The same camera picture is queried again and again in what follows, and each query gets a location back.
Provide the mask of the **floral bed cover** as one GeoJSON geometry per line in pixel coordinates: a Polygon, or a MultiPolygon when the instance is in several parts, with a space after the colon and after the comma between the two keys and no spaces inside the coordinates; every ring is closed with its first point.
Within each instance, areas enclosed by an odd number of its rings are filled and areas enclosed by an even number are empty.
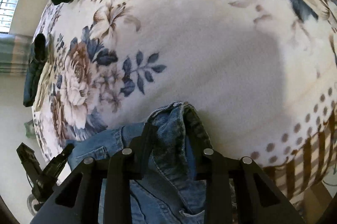
{"type": "Polygon", "coordinates": [[[336,160],[336,0],[49,2],[36,32],[53,46],[33,106],[47,161],[174,101],[292,203],[336,160]]]}

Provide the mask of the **left teal curtain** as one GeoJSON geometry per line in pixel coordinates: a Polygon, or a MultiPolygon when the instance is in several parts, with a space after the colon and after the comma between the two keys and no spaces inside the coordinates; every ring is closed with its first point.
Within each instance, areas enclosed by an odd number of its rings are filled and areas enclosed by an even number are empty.
{"type": "Polygon", "coordinates": [[[32,39],[29,36],[1,33],[1,75],[23,76],[26,74],[32,39]]]}

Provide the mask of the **dark folded garment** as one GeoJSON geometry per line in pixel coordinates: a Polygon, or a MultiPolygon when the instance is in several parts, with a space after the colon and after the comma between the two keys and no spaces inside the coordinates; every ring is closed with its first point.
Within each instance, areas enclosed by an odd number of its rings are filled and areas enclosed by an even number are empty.
{"type": "Polygon", "coordinates": [[[25,85],[23,90],[23,105],[31,107],[34,104],[38,90],[38,82],[42,70],[47,62],[46,37],[39,33],[32,45],[29,55],[29,63],[26,72],[25,85]]]}

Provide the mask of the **blue denim jeans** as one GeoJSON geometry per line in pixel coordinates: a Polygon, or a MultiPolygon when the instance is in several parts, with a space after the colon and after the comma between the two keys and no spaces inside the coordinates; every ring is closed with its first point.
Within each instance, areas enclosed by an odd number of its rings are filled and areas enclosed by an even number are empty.
{"type": "MultiPolygon", "coordinates": [[[[203,223],[206,182],[195,181],[195,159],[186,134],[212,148],[209,135],[188,103],[175,102],[154,111],[146,120],[154,129],[154,148],[140,181],[130,181],[132,223],[203,223]]],[[[146,123],[107,129],[74,144],[71,170],[85,158],[107,159],[142,134],[146,123]]]]}

